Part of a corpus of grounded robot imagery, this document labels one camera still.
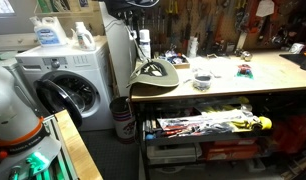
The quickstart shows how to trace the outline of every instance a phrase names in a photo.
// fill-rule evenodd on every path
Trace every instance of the floor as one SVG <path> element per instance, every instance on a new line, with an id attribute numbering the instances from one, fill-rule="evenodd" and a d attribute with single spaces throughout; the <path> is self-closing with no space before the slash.
<path id="1" fill-rule="evenodd" d="M 114 129 L 80 132 L 104 180 L 137 180 L 138 145 L 117 141 Z"/>
<path id="2" fill-rule="evenodd" d="M 80 132 L 95 164 L 104 180 L 145 180 L 143 164 L 136 143 L 121 144 L 115 130 Z M 177 173 L 160 172 L 151 169 L 152 180 L 281 180 L 270 171 L 249 173 L 244 161 L 233 165 L 228 162 L 208 162 L 206 164 L 177 167 Z"/>

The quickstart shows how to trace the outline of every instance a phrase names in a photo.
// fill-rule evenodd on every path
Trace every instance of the wooden workbench top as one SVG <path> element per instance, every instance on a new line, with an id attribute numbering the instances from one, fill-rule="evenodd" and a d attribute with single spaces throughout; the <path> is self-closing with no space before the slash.
<path id="1" fill-rule="evenodd" d="M 55 117 L 79 179 L 103 180 L 67 111 L 61 111 Z"/>
<path id="2" fill-rule="evenodd" d="M 249 93 L 277 92 L 306 89 L 306 71 L 299 65 L 279 56 L 283 52 L 256 52 L 250 62 L 239 57 L 189 59 L 189 69 L 177 69 L 180 83 L 177 87 L 165 88 L 135 84 L 132 87 L 132 101 L 154 101 L 161 99 L 197 98 L 215 95 L 238 95 Z M 248 64 L 254 78 L 236 77 L 238 65 Z M 193 88 L 193 69 L 211 70 L 220 78 L 213 78 L 206 91 Z"/>

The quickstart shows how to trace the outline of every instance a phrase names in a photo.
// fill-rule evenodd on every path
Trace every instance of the bucket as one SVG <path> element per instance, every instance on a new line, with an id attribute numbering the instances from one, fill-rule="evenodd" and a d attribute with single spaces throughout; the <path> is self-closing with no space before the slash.
<path id="1" fill-rule="evenodd" d="M 110 103 L 110 110 L 114 119 L 115 131 L 118 140 L 123 144 L 134 142 L 135 119 L 130 112 L 128 97 L 119 97 Z"/>

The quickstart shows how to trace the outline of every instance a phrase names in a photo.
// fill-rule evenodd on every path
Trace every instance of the detergent bottle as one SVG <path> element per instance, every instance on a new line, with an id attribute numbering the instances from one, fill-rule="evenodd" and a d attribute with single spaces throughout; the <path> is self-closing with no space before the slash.
<path id="1" fill-rule="evenodd" d="M 96 46 L 92 34 L 85 28 L 83 22 L 75 22 L 76 36 L 81 50 L 94 51 Z"/>
<path id="2" fill-rule="evenodd" d="M 67 44 L 66 34 L 57 17 L 44 17 L 42 21 L 34 16 L 34 32 L 41 46 L 61 46 Z"/>

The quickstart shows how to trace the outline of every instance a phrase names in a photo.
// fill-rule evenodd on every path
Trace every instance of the white washing machine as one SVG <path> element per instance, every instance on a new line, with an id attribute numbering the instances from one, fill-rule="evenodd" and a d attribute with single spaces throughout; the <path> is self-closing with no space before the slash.
<path id="1" fill-rule="evenodd" d="M 95 51 L 39 46 L 16 55 L 41 109 L 50 114 L 67 109 L 80 131 L 114 128 L 106 37 L 96 44 Z"/>

